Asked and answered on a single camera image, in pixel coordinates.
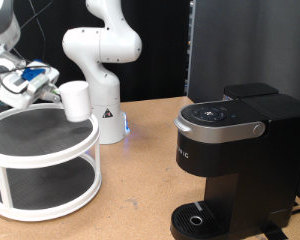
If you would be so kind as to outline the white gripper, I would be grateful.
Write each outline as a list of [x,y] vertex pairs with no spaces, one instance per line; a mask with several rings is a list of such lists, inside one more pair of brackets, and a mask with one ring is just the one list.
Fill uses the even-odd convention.
[[55,85],[59,72],[50,67],[27,67],[0,71],[0,100],[5,104],[26,109],[38,99],[59,103],[59,88]]

